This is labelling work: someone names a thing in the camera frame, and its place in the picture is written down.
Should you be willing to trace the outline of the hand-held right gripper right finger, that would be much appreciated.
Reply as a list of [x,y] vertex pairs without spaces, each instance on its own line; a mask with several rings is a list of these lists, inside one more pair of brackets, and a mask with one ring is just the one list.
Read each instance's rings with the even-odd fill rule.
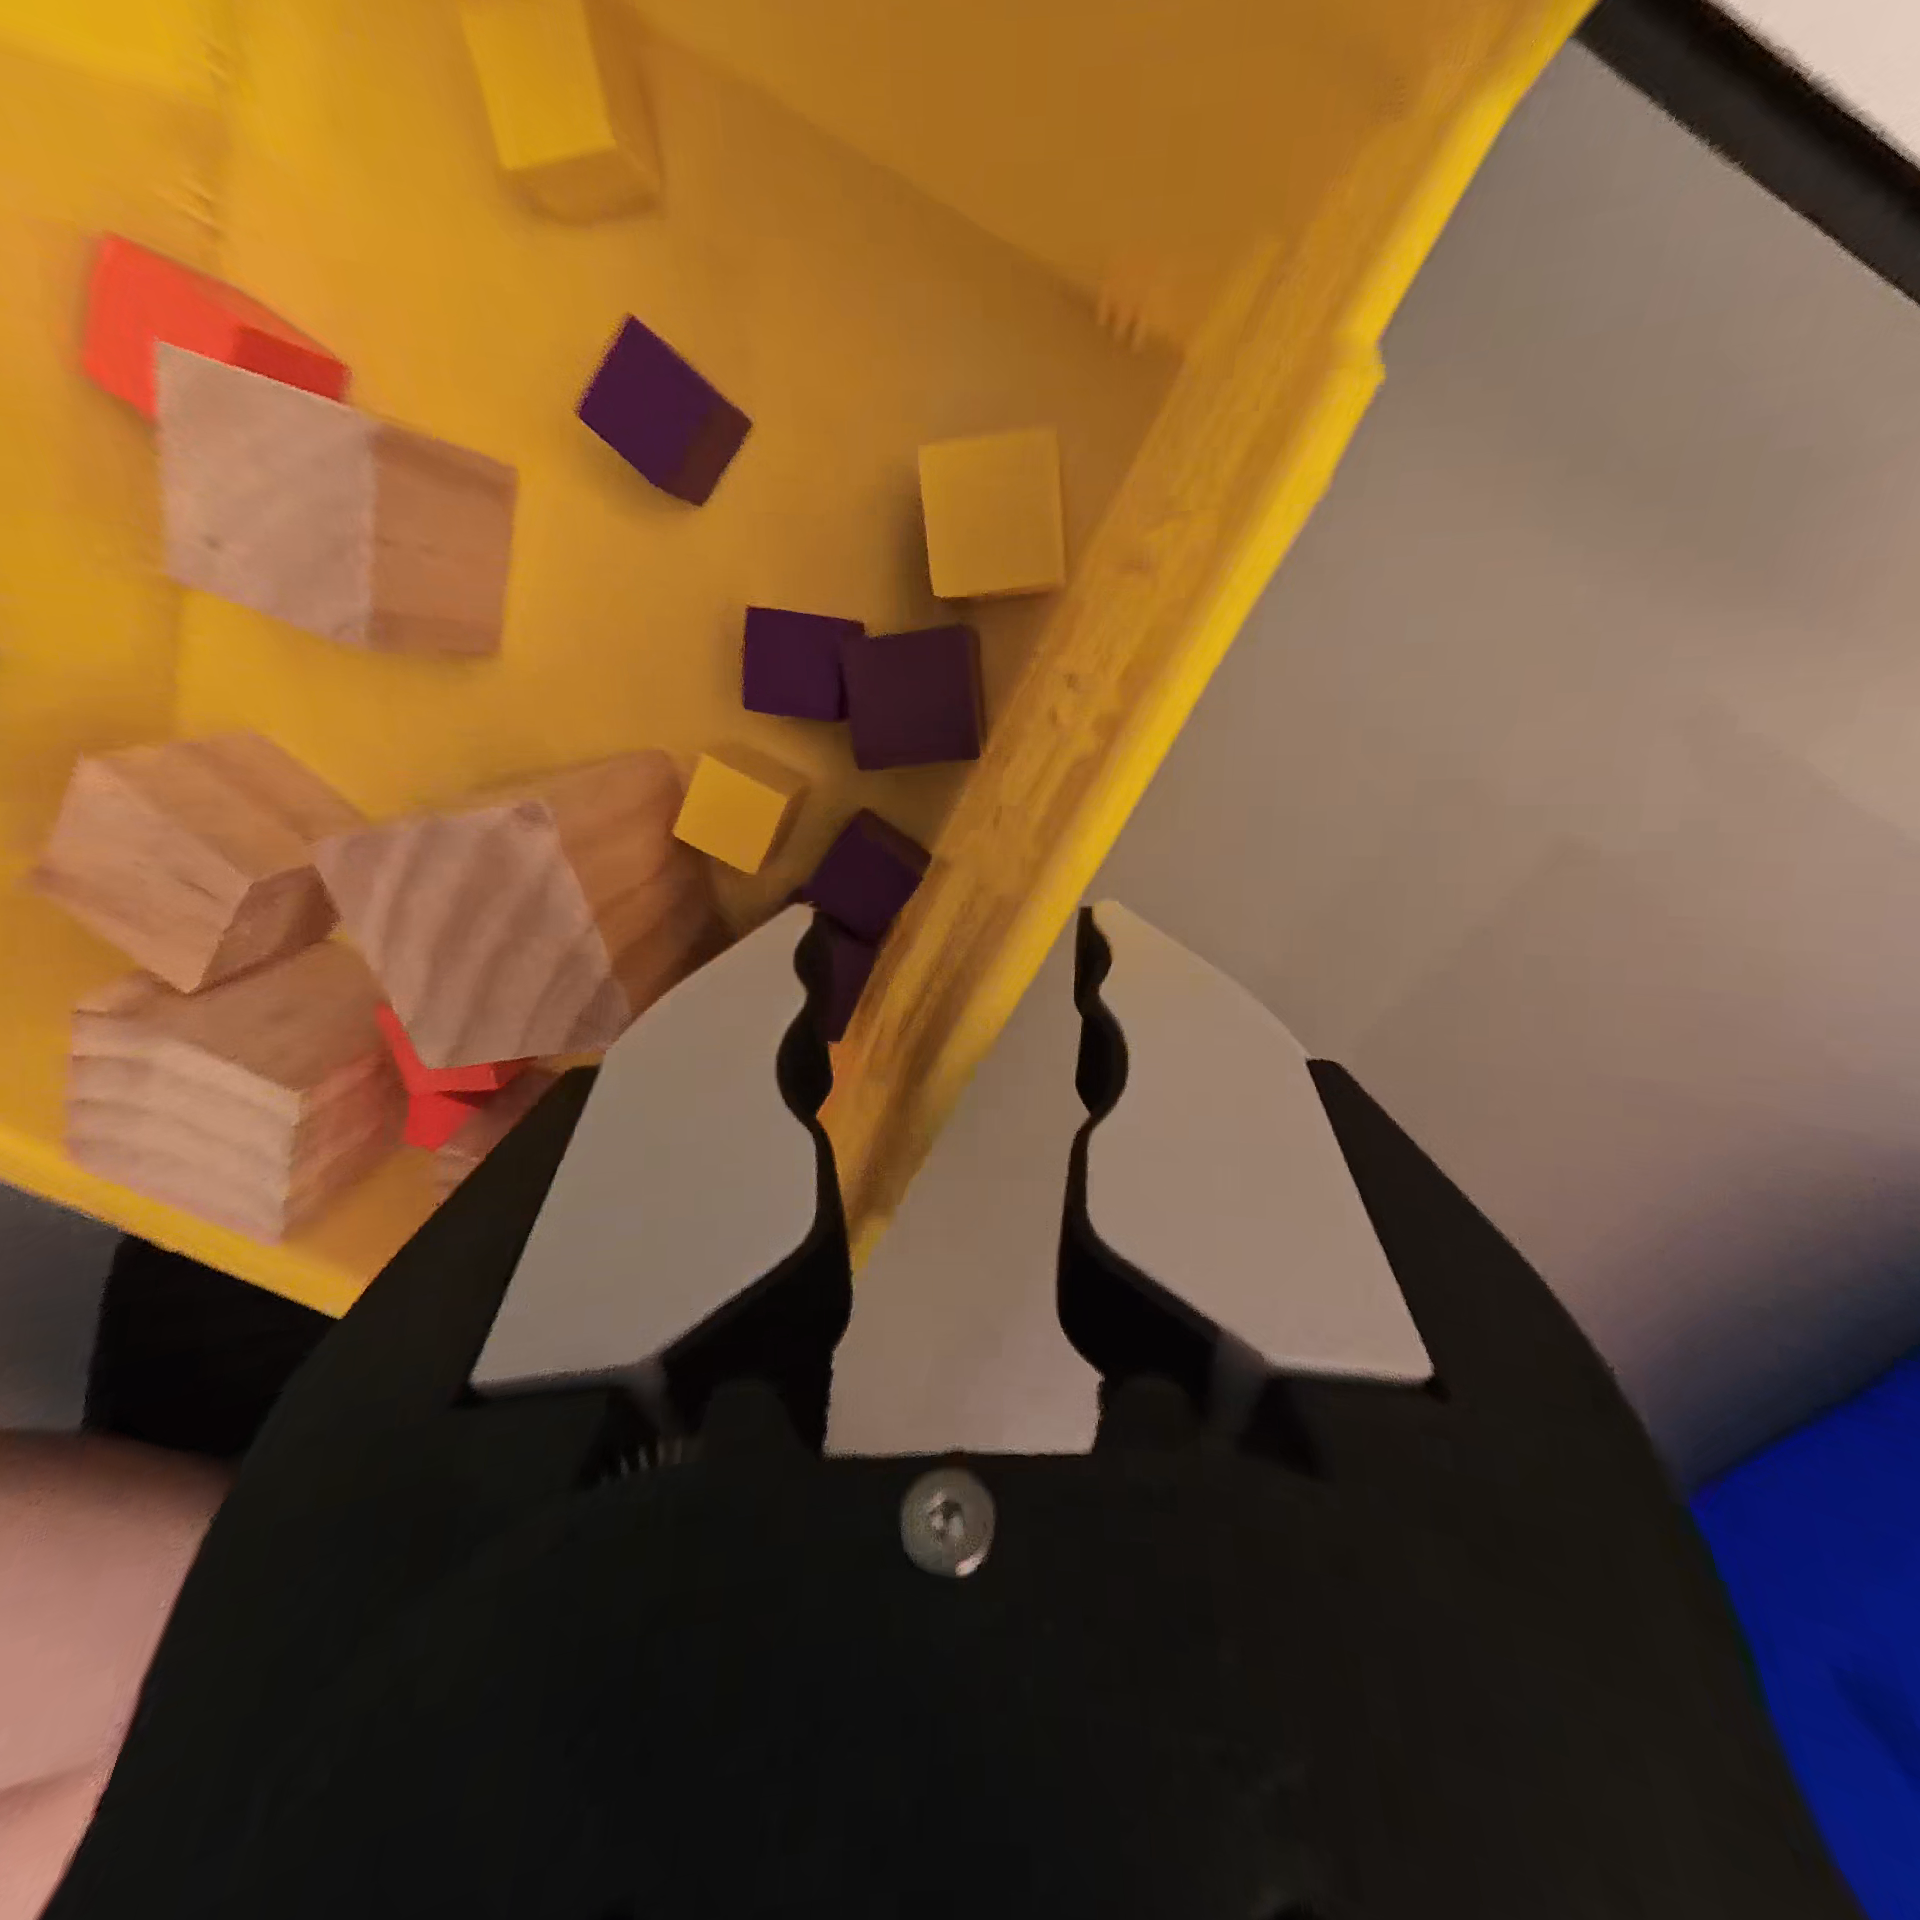
[[1117,900],[1077,915],[1071,993],[1084,1120],[1054,1300],[1100,1410],[1163,1383],[1224,1445],[1308,1455],[1296,1386],[1430,1391],[1298,1038]]

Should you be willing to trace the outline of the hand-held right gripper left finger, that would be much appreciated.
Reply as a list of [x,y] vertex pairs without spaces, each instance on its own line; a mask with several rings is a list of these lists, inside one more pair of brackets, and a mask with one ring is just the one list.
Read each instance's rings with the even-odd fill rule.
[[484,1395],[618,1386],[660,1436],[768,1386],[799,1445],[830,1428],[851,1315],[841,1187],[820,1112],[823,921],[787,906],[606,1051],[474,1368]]

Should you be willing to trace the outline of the blue plastic box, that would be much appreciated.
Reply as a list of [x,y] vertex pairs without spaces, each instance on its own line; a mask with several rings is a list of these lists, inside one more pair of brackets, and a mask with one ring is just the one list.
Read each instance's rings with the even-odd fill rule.
[[1869,1917],[1918,1917],[1918,1356],[1692,1496],[1803,1796]]

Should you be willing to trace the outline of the pile of wooden cubes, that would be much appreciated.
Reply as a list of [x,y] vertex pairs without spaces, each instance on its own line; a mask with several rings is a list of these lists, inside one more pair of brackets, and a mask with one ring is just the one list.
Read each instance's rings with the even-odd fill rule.
[[[747,51],[713,31],[747,31]],[[1089,297],[870,153],[747,57],[796,31],[851,108],[934,108],[974,11],[626,5],[612,61],[653,205],[559,222],[505,181],[458,5],[3,5],[3,1176],[340,1312],[433,1203],[428,1157],[345,1159],[342,1094],[239,1085],[129,1126],[73,1103],[75,1007],[138,960],[34,879],[67,788],[180,884],[190,958],[328,918],[251,855],[205,765],[242,735],[324,826],[423,813],[400,908],[442,918],[428,1015],[476,964],[596,930],[534,808],[437,818],[636,755],[799,780],[759,869],[660,823],[596,854],[699,864],[727,930],[791,900],[855,811],[937,846],[974,774],[861,774],[841,728],[747,716],[747,603],[923,627],[919,450],[1051,429],[1068,561],[1165,392]]]

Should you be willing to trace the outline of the yellow plastic box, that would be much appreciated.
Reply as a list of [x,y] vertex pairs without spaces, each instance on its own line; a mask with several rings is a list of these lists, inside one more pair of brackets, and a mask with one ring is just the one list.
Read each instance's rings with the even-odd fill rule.
[[[78,755],[261,732],[368,813],[752,740],[752,598],[937,616],[919,447],[1051,426],[1068,584],[976,610],[976,774],[851,776],[934,850],[825,1122],[855,1262],[1117,843],[1382,378],[1382,335],[1589,5],[634,5],[653,208],[497,167],[458,5],[3,5],[3,1183],[313,1311],[428,1210],[408,1152],[287,1249],[61,1149],[123,970],[20,890]],[[80,373],[92,250],[239,285],[377,416],[520,472],[497,659],[379,659],[163,579],[147,426]]]

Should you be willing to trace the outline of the person's left forearm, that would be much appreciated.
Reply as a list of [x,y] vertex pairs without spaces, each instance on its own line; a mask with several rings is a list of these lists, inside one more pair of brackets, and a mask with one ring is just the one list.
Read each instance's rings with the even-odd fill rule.
[[3,1435],[3,1917],[39,1917],[101,1802],[230,1465]]

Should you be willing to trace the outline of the thin black panel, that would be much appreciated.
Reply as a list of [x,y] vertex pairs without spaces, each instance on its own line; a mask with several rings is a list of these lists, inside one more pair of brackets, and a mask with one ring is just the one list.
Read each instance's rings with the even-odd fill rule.
[[1597,5],[1577,43],[1918,305],[1918,158],[1742,25],[1729,5]]

